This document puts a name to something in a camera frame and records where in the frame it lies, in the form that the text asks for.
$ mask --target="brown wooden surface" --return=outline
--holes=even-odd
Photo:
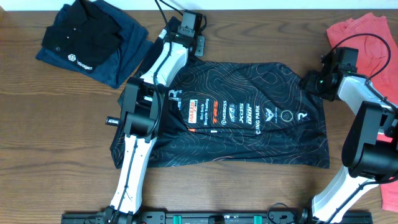
[[[299,75],[319,69],[330,46],[325,29],[369,11],[206,11],[204,60],[282,62]],[[130,11],[154,40],[164,23],[157,11]],[[398,40],[397,11],[386,15]],[[113,90],[84,75],[34,57],[56,12],[6,12],[0,23],[0,223],[60,223],[65,211],[109,205],[119,179],[109,145],[118,116]],[[167,17],[176,15],[166,13]],[[143,204],[178,210],[267,210],[275,202],[303,205],[323,190],[341,166],[353,114],[342,102],[325,102],[331,168],[209,162],[148,169]],[[376,188],[354,206],[376,223],[397,223],[381,210]]]

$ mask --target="pink fabric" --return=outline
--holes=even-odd
[[[377,76],[372,78],[375,88],[398,105],[398,48],[392,39],[385,16],[376,17],[368,13],[359,19],[348,19],[332,25],[326,30],[329,42],[334,47],[339,41],[353,34],[371,33],[382,37],[391,48],[391,61]],[[340,47],[352,47],[359,50],[358,73],[370,76],[377,72],[387,60],[387,49],[375,37],[354,37],[347,40]],[[377,139],[391,141],[385,136]],[[381,185],[382,209],[398,212],[398,182]]]

